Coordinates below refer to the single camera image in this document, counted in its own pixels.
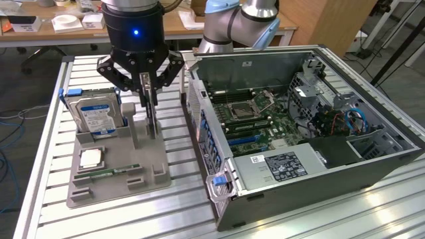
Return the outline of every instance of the pcie slot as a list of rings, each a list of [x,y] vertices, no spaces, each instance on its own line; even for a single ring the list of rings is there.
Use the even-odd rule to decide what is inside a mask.
[[[227,134],[225,138],[227,138],[227,140],[229,140],[229,139],[244,138],[244,137],[249,137],[249,136],[253,136],[253,132],[252,131]]]
[[[229,146],[233,146],[233,145],[239,145],[239,144],[244,144],[244,143],[257,142],[259,139],[260,139],[260,135],[256,135],[256,136],[247,137],[247,138],[231,139],[227,142],[228,142]]]

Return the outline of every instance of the wooden cabinet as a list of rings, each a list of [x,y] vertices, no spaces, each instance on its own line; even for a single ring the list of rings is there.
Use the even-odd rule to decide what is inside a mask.
[[[280,0],[299,26],[291,45],[325,44],[344,56],[377,0]]]

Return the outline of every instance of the power supply label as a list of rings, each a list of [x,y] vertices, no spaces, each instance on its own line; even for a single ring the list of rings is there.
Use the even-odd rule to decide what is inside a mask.
[[[295,152],[267,157],[265,162],[277,182],[308,174]]]
[[[109,111],[108,105],[81,107],[87,127],[92,134],[108,134],[115,131],[113,119],[108,116]]]

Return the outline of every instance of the blue latch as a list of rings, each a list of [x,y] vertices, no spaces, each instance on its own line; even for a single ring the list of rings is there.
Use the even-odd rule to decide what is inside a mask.
[[[68,90],[68,96],[80,96],[83,94],[83,89],[79,88],[79,89],[71,89]]]
[[[65,98],[64,98],[64,88],[59,88],[59,99],[64,103],[65,107],[68,108]]]
[[[227,184],[227,178],[225,178],[225,176],[219,176],[219,177],[213,178],[212,182],[213,182],[215,186],[221,186],[221,185]]]

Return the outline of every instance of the aluminum extrusion table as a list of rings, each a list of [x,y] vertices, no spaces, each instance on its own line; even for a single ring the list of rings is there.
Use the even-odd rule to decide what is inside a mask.
[[[112,87],[96,72],[99,57],[80,56],[61,64],[15,239],[425,237],[424,159],[397,169],[365,190],[232,231],[217,232],[180,105],[181,74],[159,94],[157,106],[173,180],[171,187],[83,208],[67,208],[76,125],[57,99],[57,89]],[[339,62],[346,72],[360,78],[348,65]],[[388,109],[396,107],[378,91],[373,88],[368,91]],[[123,102],[137,100],[131,93],[123,93]],[[400,119],[410,119],[400,111],[397,113]],[[144,115],[145,109],[137,105],[136,119],[143,119]],[[410,128],[425,139],[424,128],[420,125]]]

